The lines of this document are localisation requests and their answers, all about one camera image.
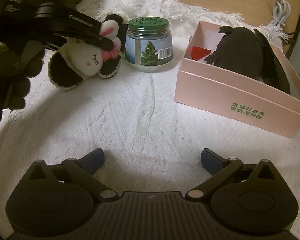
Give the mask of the red white rocket toy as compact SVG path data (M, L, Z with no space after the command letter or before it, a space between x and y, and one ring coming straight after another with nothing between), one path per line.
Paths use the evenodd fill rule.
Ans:
M208 55L210 55L211 50L198 47L198 46L191 46L189 48L189 54L191 59L199 61L206 58Z

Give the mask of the black white bunny plush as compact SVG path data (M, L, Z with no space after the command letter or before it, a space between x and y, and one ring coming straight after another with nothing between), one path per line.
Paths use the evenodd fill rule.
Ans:
M111 50L69 38L49 61L50 81L58 88L69 90L90 76L99 75L103 79L113 77L125 52L127 29L127 21L117 14L109 14L101 23L98 34L111 40Z

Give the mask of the white woven tablecloth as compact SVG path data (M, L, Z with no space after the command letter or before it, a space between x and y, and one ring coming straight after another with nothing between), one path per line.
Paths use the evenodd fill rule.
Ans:
M71 90L49 80L47 66L31 80L26 106L0 122L0 235L13 230L6 202L34 160L58 164L95 148L106 154L96 178L118 192L186 192L209 177L202 149L255 164L270 159L299 203L292 233L300 239L300 129L286 138L174 101L181 59L199 21L242 26L239 14L213 12L178 0L83 0L78 11L97 20L159 16L171 25L174 58L156 73L122 61L110 79L92 77Z

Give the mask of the pink cardboard box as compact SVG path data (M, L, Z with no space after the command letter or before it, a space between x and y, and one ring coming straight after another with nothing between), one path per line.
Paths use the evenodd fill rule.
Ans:
M230 70L193 60L191 46L213 53L224 34L201 21L178 70L175 101L292 137L300 128L300 78L279 48L270 44L290 84L290 94Z

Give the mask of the green lid glass jar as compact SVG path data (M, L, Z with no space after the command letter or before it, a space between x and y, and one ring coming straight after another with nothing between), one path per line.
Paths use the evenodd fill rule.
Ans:
M141 72L156 72L173 59L170 23L160 17L139 17L128 23L125 59Z

